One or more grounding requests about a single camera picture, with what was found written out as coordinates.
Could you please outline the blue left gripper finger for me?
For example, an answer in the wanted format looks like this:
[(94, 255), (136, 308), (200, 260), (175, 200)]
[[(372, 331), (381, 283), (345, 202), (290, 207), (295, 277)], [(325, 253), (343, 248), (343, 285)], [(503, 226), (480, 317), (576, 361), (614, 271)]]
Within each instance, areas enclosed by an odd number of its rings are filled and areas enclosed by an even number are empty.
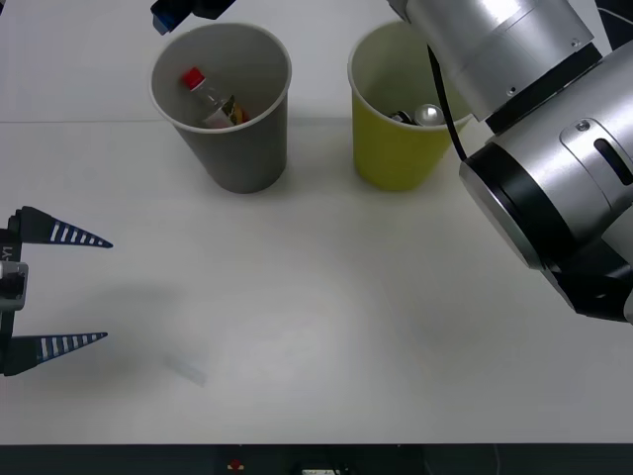
[(11, 337), (1, 347), (1, 374), (21, 374), (107, 336), (106, 332), (91, 332)]
[(9, 218), (9, 230), (21, 243), (113, 247), (102, 237), (59, 220), (34, 207), (18, 209)]

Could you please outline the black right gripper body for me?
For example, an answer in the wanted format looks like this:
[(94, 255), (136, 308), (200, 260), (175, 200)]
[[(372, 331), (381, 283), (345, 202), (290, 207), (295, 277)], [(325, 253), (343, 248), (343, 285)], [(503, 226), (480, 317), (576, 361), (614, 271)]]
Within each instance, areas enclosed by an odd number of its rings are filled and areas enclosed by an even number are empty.
[(219, 18), (235, 0), (195, 0), (193, 14), (200, 18)]

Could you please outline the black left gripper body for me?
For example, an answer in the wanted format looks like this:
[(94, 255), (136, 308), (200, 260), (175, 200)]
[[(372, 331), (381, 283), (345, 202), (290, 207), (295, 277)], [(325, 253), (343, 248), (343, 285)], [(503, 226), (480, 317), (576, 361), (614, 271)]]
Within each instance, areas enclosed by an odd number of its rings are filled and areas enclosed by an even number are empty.
[(17, 215), (11, 216), (8, 224), (0, 229), (0, 251), (2, 261), (21, 261), (22, 240), (20, 219)]

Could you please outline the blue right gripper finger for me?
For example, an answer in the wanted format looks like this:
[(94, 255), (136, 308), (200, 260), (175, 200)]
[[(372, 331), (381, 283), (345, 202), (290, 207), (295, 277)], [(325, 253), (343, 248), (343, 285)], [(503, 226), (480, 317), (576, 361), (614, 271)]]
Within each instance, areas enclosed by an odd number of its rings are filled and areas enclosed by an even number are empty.
[(192, 0), (157, 0), (150, 7), (152, 25), (161, 35), (171, 33), (192, 14), (193, 8)]

